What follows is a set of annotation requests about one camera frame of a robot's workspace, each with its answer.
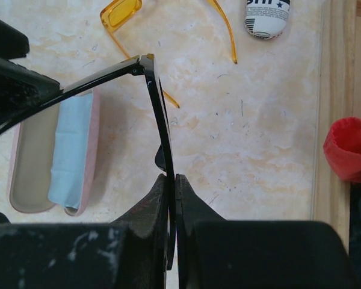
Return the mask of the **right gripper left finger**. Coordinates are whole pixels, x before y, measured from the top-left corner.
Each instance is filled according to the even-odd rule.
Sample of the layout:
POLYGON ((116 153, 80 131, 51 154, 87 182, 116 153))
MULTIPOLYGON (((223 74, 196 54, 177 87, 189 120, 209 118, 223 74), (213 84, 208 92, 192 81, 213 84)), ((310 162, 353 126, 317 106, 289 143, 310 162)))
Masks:
POLYGON ((168 251, 166 177, 160 174, 148 194, 112 224, 127 227, 114 287, 165 288, 168 251))

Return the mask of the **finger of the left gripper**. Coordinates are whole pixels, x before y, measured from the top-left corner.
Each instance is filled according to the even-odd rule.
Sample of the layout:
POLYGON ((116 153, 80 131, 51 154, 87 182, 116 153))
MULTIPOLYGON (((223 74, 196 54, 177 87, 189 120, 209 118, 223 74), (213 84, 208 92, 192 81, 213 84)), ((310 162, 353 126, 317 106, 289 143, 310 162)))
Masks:
POLYGON ((0 20, 0 58, 25 58, 28 53, 27 36, 0 20))
POLYGON ((60 91, 52 78, 0 58, 0 130, 23 112, 44 104, 60 91))

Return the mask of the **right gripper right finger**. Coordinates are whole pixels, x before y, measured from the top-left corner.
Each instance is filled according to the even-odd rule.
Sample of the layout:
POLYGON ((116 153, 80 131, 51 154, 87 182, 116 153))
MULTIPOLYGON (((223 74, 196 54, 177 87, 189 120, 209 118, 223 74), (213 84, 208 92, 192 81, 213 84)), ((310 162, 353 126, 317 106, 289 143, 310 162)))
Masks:
POLYGON ((177 263, 180 288, 229 284, 229 222, 196 195, 185 175, 175 180, 177 263))

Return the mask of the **pink glasses case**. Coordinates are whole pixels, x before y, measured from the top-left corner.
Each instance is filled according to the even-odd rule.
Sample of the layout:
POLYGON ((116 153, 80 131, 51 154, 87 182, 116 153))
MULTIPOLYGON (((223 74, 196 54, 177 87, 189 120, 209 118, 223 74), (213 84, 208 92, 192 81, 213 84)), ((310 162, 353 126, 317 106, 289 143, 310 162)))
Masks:
POLYGON ((76 210, 63 207, 48 199, 60 103, 37 113, 15 127, 7 194, 9 204, 16 211, 33 214, 59 205, 66 214, 78 216, 86 209, 96 167, 100 121, 100 96, 97 90, 90 89, 77 96, 88 93, 93 94, 93 105, 79 208, 76 210))

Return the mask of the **light blue cleaning cloth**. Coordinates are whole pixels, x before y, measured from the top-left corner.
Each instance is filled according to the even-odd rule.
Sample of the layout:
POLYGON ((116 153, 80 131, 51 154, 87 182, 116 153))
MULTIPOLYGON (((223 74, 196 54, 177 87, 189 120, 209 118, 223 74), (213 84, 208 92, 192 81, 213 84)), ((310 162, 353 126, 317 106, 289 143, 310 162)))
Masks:
POLYGON ((48 199, 78 209, 90 130, 93 94, 74 96, 60 104, 48 199))

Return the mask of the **black sunglasses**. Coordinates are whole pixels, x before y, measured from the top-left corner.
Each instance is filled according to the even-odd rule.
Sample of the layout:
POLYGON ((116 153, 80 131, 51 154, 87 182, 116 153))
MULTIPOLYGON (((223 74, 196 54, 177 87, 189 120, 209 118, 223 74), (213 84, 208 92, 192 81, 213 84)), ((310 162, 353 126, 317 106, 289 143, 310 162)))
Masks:
POLYGON ((117 63, 107 69, 92 74, 74 84, 65 88, 60 87, 57 95, 53 96, 44 104, 29 112, 23 112, 15 119, 5 125, 6 129, 0 130, 0 135, 14 127, 21 121, 59 103, 72 96, 78 95, 86 90, 92 89, 105 82, 114 80, 118 77, 131 74, 133 76, 144 76, 146 79, 147 89, 155 114, 156 124, 158 126, 161 145, 156 153, 155 164, 166 173, 167 194, 169 197, 169 231, 168 231, 168 251, 167 251, 167 270, 173 265, 174 247, 175 247, 175 201, 174 201, 174 166, 171 151, 170 133, 168 127, 167 111, 164 103, 159 76, 155 71, 155 57, 153 54, 132 57, 128 60, 117 63))

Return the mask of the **newspaper print glasses case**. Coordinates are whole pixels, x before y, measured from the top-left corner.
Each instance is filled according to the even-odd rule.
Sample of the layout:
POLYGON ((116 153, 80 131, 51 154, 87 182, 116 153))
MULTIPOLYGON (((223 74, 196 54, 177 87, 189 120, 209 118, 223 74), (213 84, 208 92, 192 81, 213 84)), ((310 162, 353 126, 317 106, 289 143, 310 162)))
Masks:
POLYGON ((252 36, 269 40, 282 34, 289 19, 290 0, 248 0, 244 25, 252 36))

